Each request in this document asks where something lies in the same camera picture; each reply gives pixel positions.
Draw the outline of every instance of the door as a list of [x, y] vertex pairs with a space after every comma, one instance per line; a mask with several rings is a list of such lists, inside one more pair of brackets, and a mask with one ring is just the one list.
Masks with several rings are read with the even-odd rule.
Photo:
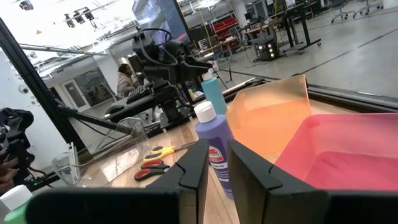
[[75, 80], [64, 82], [61, 84], [61, 86], [66, 96], [71, 101], [73, 107], [75, 107], [75, 109], [77, 109], [79, 112], [91, 108]]

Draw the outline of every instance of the blue bottle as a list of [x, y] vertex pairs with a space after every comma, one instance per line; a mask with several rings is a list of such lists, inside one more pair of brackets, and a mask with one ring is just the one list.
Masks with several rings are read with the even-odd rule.
[[213, 69], [209, 69], [207, 73], [202, 75], [203, 82], [201, 87], [205, 93], [206, 100], [213, 103], [214, 109], [217, 114], [225, 115], [227, 107], [224, 100], [223, 92], [221, 92], [220, 84], [217, 78], [211, 75]]
[[224, 115], [217, 115], [211, 102], [200, 103], [195, 107], [199, 123], [195, 131], [200, 139], [209, 141], [209, 161], [217, 178], [229, 198], [233, 198], [229, 185], [226, 147], [230, 139], [234, 139], [231, 128]]

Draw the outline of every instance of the bottle label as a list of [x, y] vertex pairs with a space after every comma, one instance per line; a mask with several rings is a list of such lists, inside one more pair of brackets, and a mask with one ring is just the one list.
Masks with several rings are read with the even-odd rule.
[[219, 138], [209, 140], [209, 161], [217, 175], [225, 192], [232, 193], [229, 186], [228, 164], [226, 161], [226, 149]]

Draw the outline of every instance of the purple bottle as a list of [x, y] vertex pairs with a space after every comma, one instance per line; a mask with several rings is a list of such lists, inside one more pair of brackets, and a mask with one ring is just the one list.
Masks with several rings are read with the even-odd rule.
[[233, 199], [229, 186], [228, 165], [226, 162], [226, 146], [233, 139], [232, 131], [224, 115], [217, 115], [211, 104], [207, 101], [195, 107], [199, 123], [195, 126], [200, 139], [209, 140], [209, 161], [220, 181], [227, 197]]

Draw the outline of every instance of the red storage bin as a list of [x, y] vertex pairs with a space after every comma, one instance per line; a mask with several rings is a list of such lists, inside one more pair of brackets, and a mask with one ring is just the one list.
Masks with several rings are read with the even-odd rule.
[[398, 114], [307, 118], [276, 165], [318, 189], [398, 190]]

